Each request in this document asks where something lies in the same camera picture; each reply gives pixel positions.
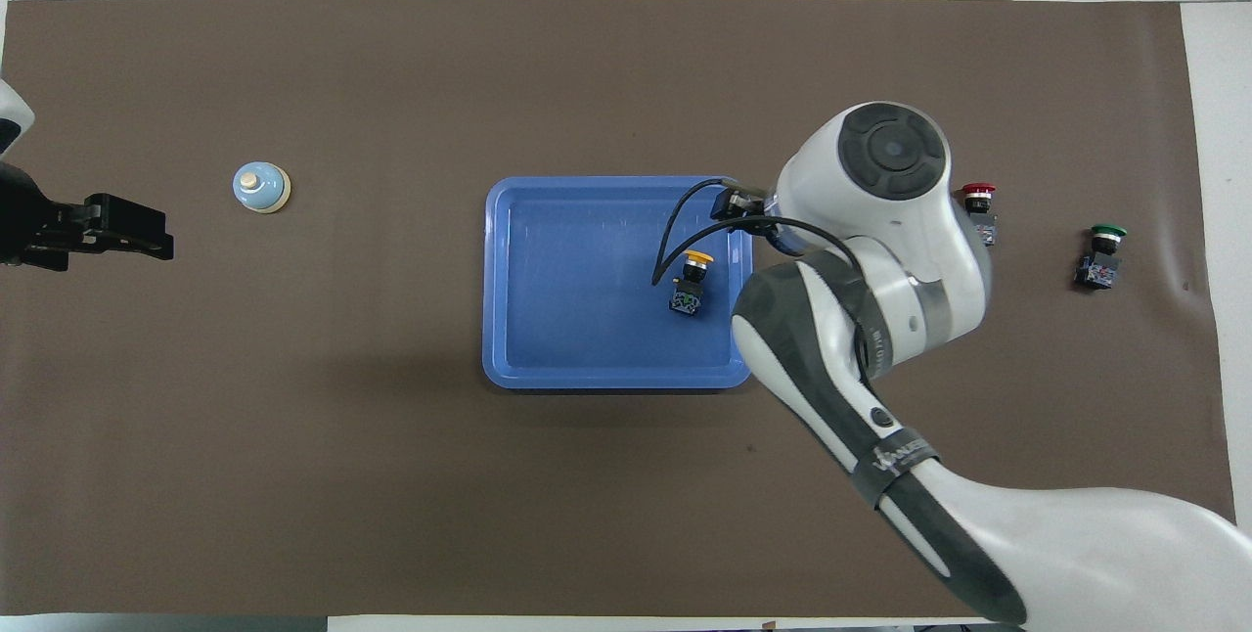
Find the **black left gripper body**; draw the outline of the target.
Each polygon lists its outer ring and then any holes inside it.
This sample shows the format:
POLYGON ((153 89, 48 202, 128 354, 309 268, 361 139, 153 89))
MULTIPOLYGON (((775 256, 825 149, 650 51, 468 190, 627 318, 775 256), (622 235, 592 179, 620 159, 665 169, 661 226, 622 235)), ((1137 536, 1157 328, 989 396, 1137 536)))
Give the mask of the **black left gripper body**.
POLYGON ((68 255, 88 253, 79 228, 64 225, 68 204, 53 203, 18 166, 0 166, 0 265, 66 272, 68 255))

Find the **yellow push button switch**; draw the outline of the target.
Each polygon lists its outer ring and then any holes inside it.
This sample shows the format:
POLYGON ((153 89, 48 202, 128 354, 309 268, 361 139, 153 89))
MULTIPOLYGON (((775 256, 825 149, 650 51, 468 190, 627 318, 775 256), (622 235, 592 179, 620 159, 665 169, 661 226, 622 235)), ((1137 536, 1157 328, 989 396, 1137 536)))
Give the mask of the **yellow push button switch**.
POLYGON ((684 272, 672 280, 674 290, 669 302, 672 312, 684 315, 696 315, 702 305, 704 282, 707 267, 714 262, 711 254, 686 249, 684 252, 684 272))

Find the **red push button switch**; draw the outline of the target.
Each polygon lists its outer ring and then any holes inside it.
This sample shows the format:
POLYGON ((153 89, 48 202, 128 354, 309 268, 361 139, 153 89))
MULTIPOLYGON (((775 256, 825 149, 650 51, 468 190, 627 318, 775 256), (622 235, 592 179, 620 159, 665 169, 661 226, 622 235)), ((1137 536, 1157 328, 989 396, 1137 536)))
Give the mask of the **red push button switch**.
POLYGON ((962 186, 962 205, 984 247, 993 247, 998 239, 998 217, 992 204, 997 186, 985 181, 967 183, 962 186))

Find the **green push button switch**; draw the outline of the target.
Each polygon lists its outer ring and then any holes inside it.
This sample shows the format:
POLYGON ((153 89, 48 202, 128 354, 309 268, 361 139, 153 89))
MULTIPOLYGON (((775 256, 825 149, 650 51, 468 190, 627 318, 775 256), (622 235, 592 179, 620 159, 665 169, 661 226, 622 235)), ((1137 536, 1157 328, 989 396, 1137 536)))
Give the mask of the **green push button switch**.
POLYGON ((1079 258, 1073 283, 1090 292, 1108 292, 1118 279, 1121 258, 1118 248, 1131 232, 1126 227, 1099 223, 1090 227, 1090 252, 1079 258))

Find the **light blue desk bell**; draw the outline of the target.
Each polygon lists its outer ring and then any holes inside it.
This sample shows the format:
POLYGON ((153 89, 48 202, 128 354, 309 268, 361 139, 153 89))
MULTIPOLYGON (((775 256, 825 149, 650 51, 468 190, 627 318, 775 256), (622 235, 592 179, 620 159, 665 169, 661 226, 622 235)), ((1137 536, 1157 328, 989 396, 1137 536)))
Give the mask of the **light blue desk bell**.
POLYGON ((290 199, 290 175, 280 166, 255 160, 234 173, 232 191, 238 204, 260 214, 282 212, 290 199))

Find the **blue plastic tray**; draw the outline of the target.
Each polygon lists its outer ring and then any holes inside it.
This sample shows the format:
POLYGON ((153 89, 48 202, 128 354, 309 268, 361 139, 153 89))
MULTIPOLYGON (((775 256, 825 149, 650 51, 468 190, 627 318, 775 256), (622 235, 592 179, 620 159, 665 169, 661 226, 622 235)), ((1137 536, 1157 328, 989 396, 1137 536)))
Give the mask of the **blue plastic tray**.
POLYGON ((485 204, 482 365, 518 390, 721 390, 747 380, 732 305, 751 237, 717 232, 700 307, 670 307, 680 267, 651 282, 662 237, 707 227, 700 176, 510 176, 485 204))

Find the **brown table mat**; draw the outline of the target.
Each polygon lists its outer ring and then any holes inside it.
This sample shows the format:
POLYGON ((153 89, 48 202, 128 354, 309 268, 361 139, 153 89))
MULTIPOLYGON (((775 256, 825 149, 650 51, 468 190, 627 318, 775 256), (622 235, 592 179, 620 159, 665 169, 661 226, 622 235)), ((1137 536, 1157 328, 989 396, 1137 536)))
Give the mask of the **brown table mat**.
POLYGON ((506 176, 766 186, 844 108, 999 186, 978 332, 876 392, 945 464, 1234 516, 1178 5, 13 3, 10 159, 165 212, 173 262, 0 267, 0 614, 967 617, 756 382, 481 368, 506 176), (250 161, 282 212, 237 203, 250 161), (1073 283, 1126 227, 1108 292, 1073 283))

